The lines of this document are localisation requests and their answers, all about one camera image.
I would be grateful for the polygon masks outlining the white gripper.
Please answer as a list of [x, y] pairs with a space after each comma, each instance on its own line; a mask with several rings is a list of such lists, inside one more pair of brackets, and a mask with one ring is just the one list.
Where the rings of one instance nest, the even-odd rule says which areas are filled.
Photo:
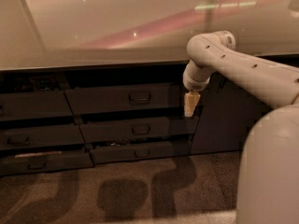
[[209, 79], [205, 81], [196, 81], [188, 75], [183, 75], [183, 85], [189, 91], [184, 95], [184, 116], [190, 118], [200, 100], [198, 92], [203, 91], [209, 83]]

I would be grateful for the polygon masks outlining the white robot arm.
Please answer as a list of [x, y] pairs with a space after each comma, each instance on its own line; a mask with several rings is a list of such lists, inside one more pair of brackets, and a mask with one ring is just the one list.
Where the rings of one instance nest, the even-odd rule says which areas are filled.
[[213, 72], [273, 108], [244, 145], [236, 224], [299, 224], [299, 69], [237, 52], [228, 31], [194, 36], [187, 53], [185, 116], [193, 115]]

